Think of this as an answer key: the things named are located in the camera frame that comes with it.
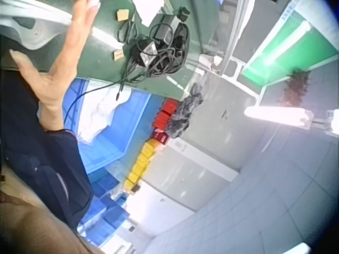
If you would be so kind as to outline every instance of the person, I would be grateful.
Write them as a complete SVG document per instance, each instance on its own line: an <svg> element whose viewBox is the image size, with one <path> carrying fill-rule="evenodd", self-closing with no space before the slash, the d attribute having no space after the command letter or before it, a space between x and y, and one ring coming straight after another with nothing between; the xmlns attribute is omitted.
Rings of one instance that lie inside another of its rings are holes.
<svg viewBox="0 0 339 254"><path fill-rule="evenodd" d="M19 72L1 72L0 240L9 253L102 253L76 232L93 193L61 109L99 5L76 0L47 74L13 50Z"/></svg>

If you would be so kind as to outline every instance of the dark blue clothing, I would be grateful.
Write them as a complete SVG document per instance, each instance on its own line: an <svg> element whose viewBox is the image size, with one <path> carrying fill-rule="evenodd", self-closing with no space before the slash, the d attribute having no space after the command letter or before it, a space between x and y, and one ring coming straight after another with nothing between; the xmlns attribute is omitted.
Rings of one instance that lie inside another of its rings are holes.
<svg viewBox="0 0 339 254"><path fill-rule="evenodd" d="M19 72L2 71L0 81L6 163L57 218L76 229L93 198L76 137L68 130L42 128L38 99Z"/></svg>

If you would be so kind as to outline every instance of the cable bundle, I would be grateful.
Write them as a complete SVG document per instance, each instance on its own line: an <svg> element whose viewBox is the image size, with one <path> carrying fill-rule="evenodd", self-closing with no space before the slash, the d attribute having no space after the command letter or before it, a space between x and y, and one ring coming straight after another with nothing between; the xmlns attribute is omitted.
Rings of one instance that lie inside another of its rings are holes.
<svg viewBox="0 0 339 254"><path fill-rule="evenodd" d="M169 45L166 45L164 42L158 41L153 38L152 32L155 30L155 28L159 27L160 25L165 25L168 26L171 29L172 37L171 37L171 42ZM120 27L118 30L118 37L120 35L120 30L123 27ZM132 38L130 37L132 34L132 31L130 30L136 30L134 33L134 36ZM72 104L70 105L69 109L67 110L67 113L65 115L64 123L67 120L67 116L71 110L71 108L75 105L75 103L83 96L85 96L88 93L104 89L116 84L120 83L120 89L119 92L117 93L117 98L116 100L119 99L120 92L123 90L124 84L125 83L130 83L130 84L138 84L145 80L146 78L153 78L153 77L161 77L166 74L173 74L177 72L185 63L187 54L189 51L189 43L190 43L190 32L189 28L186 24L180 23L178 28L176 29L175 33L173 29L171 28L170 25L166 23L158 23L152 26L152 28L149 31L149 35L139 37L138 38L138 30L135 27L135 24L129 24L127 25L127 29L125 31L125 36L124 39L126 39L129 43L132 41L135 41L135 48L138 50L138 53L144 53L148 56L154 56L154 60L145 68L142 67L141 71L132 76L131 74L137 70L137 67L139 66L139 63L137 59L134 57L134 55L131 55L129 60L127 61L126 67L123 71L122 78L116 82L113 82L109 85L105 85L102 87L98 87L96 89L86 91L82 94L80 94L77 98L74 99ZM140 47L140 42L141 41L154 41L157 47L157 54L153 55L150 53L147 53L143 51Z"/></svg>

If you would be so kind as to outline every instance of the potted plant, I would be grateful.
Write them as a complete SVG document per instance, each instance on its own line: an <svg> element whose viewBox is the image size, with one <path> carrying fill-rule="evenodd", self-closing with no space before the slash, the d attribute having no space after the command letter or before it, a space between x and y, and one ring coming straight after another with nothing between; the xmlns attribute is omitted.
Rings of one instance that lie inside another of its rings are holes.
<svg viewBox="0 0 339 254"><path fill-rule="evenodd" d="M303 96L307 93L310 71L296 69L286 80L281 106L300 107Z"/></svg>

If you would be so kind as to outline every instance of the workbench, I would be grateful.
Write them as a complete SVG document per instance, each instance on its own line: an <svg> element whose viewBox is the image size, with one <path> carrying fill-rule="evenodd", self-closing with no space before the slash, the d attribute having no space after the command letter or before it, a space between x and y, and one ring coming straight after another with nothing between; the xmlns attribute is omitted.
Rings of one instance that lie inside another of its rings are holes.
<svg viewBox="0 0 339 254"><path fill-rule="evenodd" d="M41 2L56 7L67 13L72 13L73 1L69 0L41 0ZM188 59L197 61L201 53L201 42L208 43L214 33L218 22L218 2L217 1L197 1L195 5L193 0L171 0L165 1L162 13L176 14L181 6L185 6L191 15L186 24L190 28L190 49ZM102 0L101 8L94 21L94 26L103 30L113 37L117 37L118 28L121 23L116 19L118 9L126 8L130 13L134 9L131 0ZM158 14L150 27L162 19L162 14ZM139 34L148 34L149 28L141 24L140 17L136 15L136 25ZM65 34L60 34L38 50L28 50L19 45L17 42L2 37L1 40L1 68L16 69L16 65L11 59L8 49L21 51L29 56L34 65L43 72L51 67L53 61L61 50ZM128 56L128 47L124 46L124 54ZM114 61L112 58L112 48L105 43L90 36L83 50L81 59L78 64L77 76L85 79L97 79L102 81L114 82L121 79L122 69L125 66L127 57ZM168 77L148 78L140 84L126 84L128 86L143 89L150 93L171 97L181 100L189 91L190 79L194 73L195 66L185 65L177 73Z"/></svg>

